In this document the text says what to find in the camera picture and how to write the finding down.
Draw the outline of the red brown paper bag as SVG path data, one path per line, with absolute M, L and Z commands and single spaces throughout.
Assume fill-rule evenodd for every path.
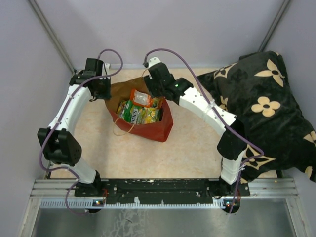
M 149 140 L 165 142 L 173 127 L 167 101 L 153 97 L 142 77 L 111 85 L 111 98 L 105 100 L 114 124 L 125 135 L 137 135 Z

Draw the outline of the black floral pillow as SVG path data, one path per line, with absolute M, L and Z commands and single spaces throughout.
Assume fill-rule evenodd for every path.
M 316 179 L 316 133 L 290 89 L 283 57 L 274 51 L 241 56 L 198 76 L 216 104 L 249 124 L 241 181 L 271 170 L 297 168 Z

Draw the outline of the green yellow snack bag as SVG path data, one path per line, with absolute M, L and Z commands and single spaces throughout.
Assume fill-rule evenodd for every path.
M 150 107 L 134 105 L 131 100 L 122 101 L 117 115 L 124 121 L 135 124 L 151 124 L 160 121 L 162 98 L 154 98 Z

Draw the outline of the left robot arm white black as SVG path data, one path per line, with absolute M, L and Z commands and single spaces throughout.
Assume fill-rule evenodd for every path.
M 40 158 L 45 158 L 58 169 L 66 169 L 77 180 L 77 197 L 99 196 L 103 190 L 100 174 L 82 157 L 82 147 L 75 139 L 75 127 L 91 98 L 109 98 L 110 64 L 88 58 L 85 68 L 72 76 L 67 96 L 56 117 L 47 128 L 40 128 L 37 136 L 41 145 Z

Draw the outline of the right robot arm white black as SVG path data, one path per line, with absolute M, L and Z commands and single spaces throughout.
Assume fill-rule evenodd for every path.
M 149 75 L 144 78 L 146 87 L 153 97 L 164 97 L 188 109 L 203 119 L 221 137 L 217 151 L 222 156 L 220 175 L 221 191 L 230 196 L 238 190 L 238 173 L 241 171 L 242 156 L 246 142 L 236 136 L 245 137 L 245 127 L 235 115 L 221 109 L 214 101 L 207 102 L 204 96 L 185 78 L 175 79 L 167 66 L 157 57 L 144 63 Z

